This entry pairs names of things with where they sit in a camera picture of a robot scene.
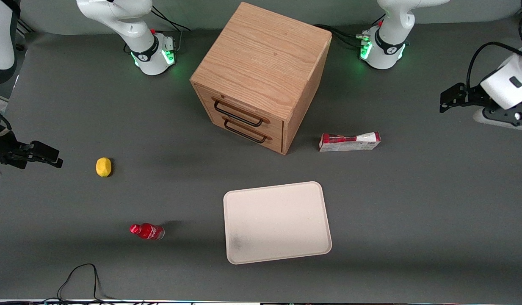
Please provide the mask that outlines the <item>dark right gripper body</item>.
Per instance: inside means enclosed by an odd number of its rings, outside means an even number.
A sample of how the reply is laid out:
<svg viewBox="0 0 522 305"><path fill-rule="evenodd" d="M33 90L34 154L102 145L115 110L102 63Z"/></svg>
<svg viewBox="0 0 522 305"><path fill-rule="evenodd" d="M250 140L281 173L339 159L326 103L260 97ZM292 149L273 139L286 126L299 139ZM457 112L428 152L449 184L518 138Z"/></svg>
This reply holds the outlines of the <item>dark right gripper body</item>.
<svg viewBox="0 0 522 305"><path fill-rule="evenodd" d="M0 164L21 166L20 161L9 158L9 153L19 147L17 143L13 131L6 127L0 127Z"/></svg>

